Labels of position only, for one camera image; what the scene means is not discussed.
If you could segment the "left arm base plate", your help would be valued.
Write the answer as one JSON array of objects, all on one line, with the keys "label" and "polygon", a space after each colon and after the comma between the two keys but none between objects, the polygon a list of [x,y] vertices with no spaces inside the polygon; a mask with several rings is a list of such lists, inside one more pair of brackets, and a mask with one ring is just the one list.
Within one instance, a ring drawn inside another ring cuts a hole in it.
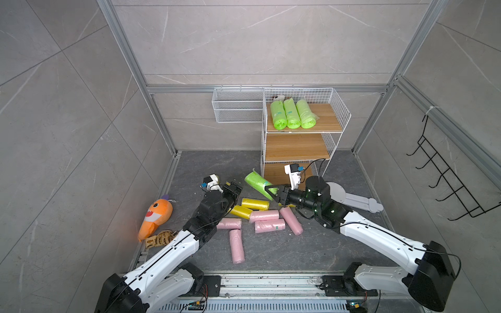
[{"label": "left arm base plate", "polygon": [[209,275],[198,277],[187,296],[200,296],[204,294],[208,297],[219,297],[222,277],[220,275]]}]

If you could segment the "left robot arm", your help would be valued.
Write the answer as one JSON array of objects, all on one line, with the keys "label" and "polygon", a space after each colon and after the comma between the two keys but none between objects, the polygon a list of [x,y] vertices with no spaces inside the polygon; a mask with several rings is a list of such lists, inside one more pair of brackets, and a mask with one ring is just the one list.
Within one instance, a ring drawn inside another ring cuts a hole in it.
[{"label": "left robot arm", "polygon": [[236,205],[242,187],[235,182],[207,190],[193,216],[177,236],[147,262],[103,284],[95,312],[154,312],[167,302],[198,290],[203,272],[180,267],[216,233],[217,225]]}]

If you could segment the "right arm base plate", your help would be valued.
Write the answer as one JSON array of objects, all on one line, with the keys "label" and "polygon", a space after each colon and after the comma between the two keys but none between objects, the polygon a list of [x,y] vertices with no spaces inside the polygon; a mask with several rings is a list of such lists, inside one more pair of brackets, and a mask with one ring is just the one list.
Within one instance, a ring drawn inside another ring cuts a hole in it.
[{"label": "right arm base plate", "polygon": [[328,297],[376,297],[377,290],[363,289],[354,279],[345,279],[343,275],[324,275],[318,286]]}]

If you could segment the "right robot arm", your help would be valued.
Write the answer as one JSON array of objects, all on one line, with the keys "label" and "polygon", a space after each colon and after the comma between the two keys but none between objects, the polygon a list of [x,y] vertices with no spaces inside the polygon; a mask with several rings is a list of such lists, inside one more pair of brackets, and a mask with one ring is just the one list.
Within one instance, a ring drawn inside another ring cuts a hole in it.
[{"label": "right robot arm", "polygon": [[322,177],[308,177],[305,190],[290,185],[267,185],[264,190],[282,206],[309,210],[323,227],[355,239],[395,262],[394,267],[352,263],[344,274],[344,285],[350,292],[385,290],[411,296],[435,312],[446,308],[457,274],[451,254],[441,244],[411,240],[371,222],[351,208],[340,185]]}]

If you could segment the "yellow roll diagonal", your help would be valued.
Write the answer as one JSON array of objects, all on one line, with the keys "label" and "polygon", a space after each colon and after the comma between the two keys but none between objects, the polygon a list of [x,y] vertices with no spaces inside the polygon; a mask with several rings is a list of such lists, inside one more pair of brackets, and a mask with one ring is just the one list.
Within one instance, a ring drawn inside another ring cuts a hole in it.
[{"label": "yellow roll diagonal", "polygon": [[230,211],[230,214],[249,220],[253,212],[253,210],[243,206],[234,206]]}]

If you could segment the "green roll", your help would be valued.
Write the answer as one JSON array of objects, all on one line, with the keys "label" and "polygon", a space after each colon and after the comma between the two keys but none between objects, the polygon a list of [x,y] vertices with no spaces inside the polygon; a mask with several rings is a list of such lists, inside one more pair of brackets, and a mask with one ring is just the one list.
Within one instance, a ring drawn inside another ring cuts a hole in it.
[{"label": "green roll", "polygon": [[313,128],[319,117],[313,113],[308,102],[305,99],[297,101],[296,108],[298,115],[300,116],[301,127],[303,129]]},{"label": "green roll", "polygon": [[296,103],[293,98],[287,99],[283,103],[285,116],[287,118],[287,127],[289,129],[298,129],[301,126],[300,116],[297,112]]},{"label": "green roll", "polygon": [[283,130],[287,127],[288,121],[282,100],[273,101],[270,104],[271,118],[275,130]]},{"label": "green roll", "polygon": [[250,174],[248,174],[245,177],[245,182],[251,186],[254,190],[258,191],[261,193],[263,196],[265,196],[267,199],[273,201],[272,195],[269,195],[265,190],[264,187],[266,185],[274,185],[264,179],[259,173],[257,173],[255,170],[253,170]]}]

